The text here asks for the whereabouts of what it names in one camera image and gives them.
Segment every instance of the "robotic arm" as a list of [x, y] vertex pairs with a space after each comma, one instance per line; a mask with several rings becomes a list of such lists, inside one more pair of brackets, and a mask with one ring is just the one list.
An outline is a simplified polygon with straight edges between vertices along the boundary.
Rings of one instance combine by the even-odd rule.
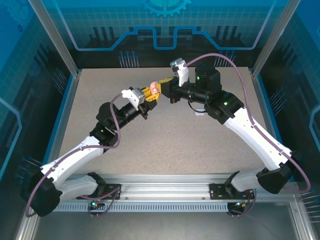
[[[106, 182], [96, 173], [88, 173], [80, 179], [67, 180], [67, 178], [84, 164], [108, 150], [85, 148], [86, 146], [114, 146], [116, 144], [118, 132], [111, 107], [119, 128], [123, 128], [139, 115], [147, 119], [148, 112], [157, 105], [160, 94], [169, 98], [172, 104], [181, 99], [186, 99], [189, 103], [204, 104], [204, 109], [210, 117], [240, 136], [261, 158], [265, 167], [247, 172], [237, 171], [227, 179], [223, 191], [230, 198], [233, 198], [238, 192], [259, 187], [277, 194], [293, 175], [295, 167], [253, 128], [244, 104], [232, 93], [222, 90], [220, 73], [213, 66], [207, 64], [198, 66], [195, 69], [196, 82], [192, 83], [189, 82], [189, 71], [185, 63], [181, 58], [170, 63], [176, 74], [175, 77], [155, 82], [150, 87], [142, 89], [131, 87], [123, 90], [122, 97], [127, 98], [129, 103], [121, 109], [115, 105], [111, 106], [110, 102], [104, 103], [96, 116], [98, 123], [84, 141], [53, 162], [40, 168], [28, 168], [21, 187], [21, 197], [28, 201], [37, 183], [49, 170], [52, 170], [51, 173], [40, 184], [31, 202], [31, 207], [40, 217], [51, 213], [60, 202], [83, 195], [95, 198], [102, 196], [107, 191]], [[289, 156], [292, 155], [290, 149], [280, 144], [255, 120], [254, 123], [283, 152]], [[57, 167], [53, 167], [65, 157], [66, 159]]]

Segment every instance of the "small white object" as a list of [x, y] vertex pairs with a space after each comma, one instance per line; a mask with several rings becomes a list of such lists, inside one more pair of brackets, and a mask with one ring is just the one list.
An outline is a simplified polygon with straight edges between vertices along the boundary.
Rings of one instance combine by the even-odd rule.
[[199, 112], [194, 111], [194, 114], [195, 114], [196, 116], [204, 116], [204, 115], [206, 115], [206, 113], [203, 112], [203, 111], [205, 111], [204, 108], [196, 108], [195, 110], [199, 111]]
[[174, 74], [179, 76], [179, 87], [182, 87], [182, 85], [189, 80], [189, 70], [185, 64], [186, 61], [181, 57], [170, 62], [170, 66], [173, 69]]
[[138, 106], [145, 101], [145, 94], [140, 90], [140, 88], [122, 90], [121, 93], [122, 97], [124, 99], [128, 99], [137, 111], [139, 110]]

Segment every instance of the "speckled tabletop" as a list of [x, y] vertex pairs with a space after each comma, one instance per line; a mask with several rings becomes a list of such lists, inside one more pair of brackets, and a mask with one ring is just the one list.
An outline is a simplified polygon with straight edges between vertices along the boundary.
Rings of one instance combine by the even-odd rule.
[[[247, 67], [240, 67], [250, 109], [265, 127]], [[240, 81], [231, 67], [218, 67], [222, 88], [244, 101]], [[172, 76], [170, 68], [83, 69], [67, 123], [60, 155], [78, 145], [95, 127], [99, 107], [130, 86], [147, 87]], [[189, 68], [194, 81], [194, 68]], [[120, 109], [128, 100], [119, 99]], [[200, 104], [193, 103], [195, 108]], [[231, 130], [206, 116], [195, 116], [186, 100], [170, 104], [161, 96], [148, 120], [138, 116], [121, 130], [117, 149], [91, 160], [76, 173], [207, 174], [233, 173], [263, 166], [259, 157]]]

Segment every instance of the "black cable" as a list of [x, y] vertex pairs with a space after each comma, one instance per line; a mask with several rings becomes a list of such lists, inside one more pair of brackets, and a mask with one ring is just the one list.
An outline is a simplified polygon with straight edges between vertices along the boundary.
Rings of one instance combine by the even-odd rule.
[[188, 105], [189, 105], [189, 107], [190, 107], [193, 111], [195, 111], [196, 113], [204, 114], [204, 113], [206, 113], [206, 112], [207, 112], [206, 110], [204, 110], [204, 111], [198, 111], [198, 110], [195, 110], [195, 109], [191, 106], [191, 103], [190, 103], [190, 101], [189, 101], [189, 100], [188, 100]]

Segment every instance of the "yellow object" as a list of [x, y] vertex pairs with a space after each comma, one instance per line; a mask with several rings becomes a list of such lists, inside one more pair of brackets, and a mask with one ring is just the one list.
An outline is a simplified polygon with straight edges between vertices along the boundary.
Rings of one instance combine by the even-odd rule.
[[174, 79], [174, 78], [173, 77], [168, 77], [168, 78], [162, 79], [162, 80], [157, 82], [156, 87], [159, 89], [160, 93], [161, 93], [161, 84], [167, 83], [167, 82], [171, 81], [172, 79]]
[[145, 98], [150, 97], [151, 96], [151, 90], [150, 87], [145, 87], [144, 89], [142, 89], [142, 92], [145, 95]]
[[153, 94], [153, 95], [151, 95], [151, 96], [146, 97], [145, 100], [146, 100], [147, 102], [152, 102], [152, 101], [156, 100], [156, 103], [158, 103], [158, 101], [159, 101], [159, 96], [160, 96], [160, 93], [158, 92], [158, 93], [156, 93], [156, 94]]
[[156, 93], [156, 94], [151, 95], [150, 87], [146, 87], [146, 88], [142, 89], [142, 92], [144, 93], [145, 100], [147, 102], [152, 102], [153, 100], [156, 100], [156, 103], [158, 103], [160, 93]]
[[[156, 87], [159, 89], [160, 93], [161, 93], [161, 84], [167, 83], [167, 82], [171, 81], [172, 79], [174, 79], [174, 78], [168, 77], [168, 78], [162, 79], [156, 83]], [[152, 95], [150, 87], [145, 87], [144, 89], [142, 89], [142, 92], [144, 93], [145, 100], [147, 102], [152, 102], [152, 101], [156, 100], [156, 103], [158, 103], [159, 98], [160, 98], [159, 92]]]

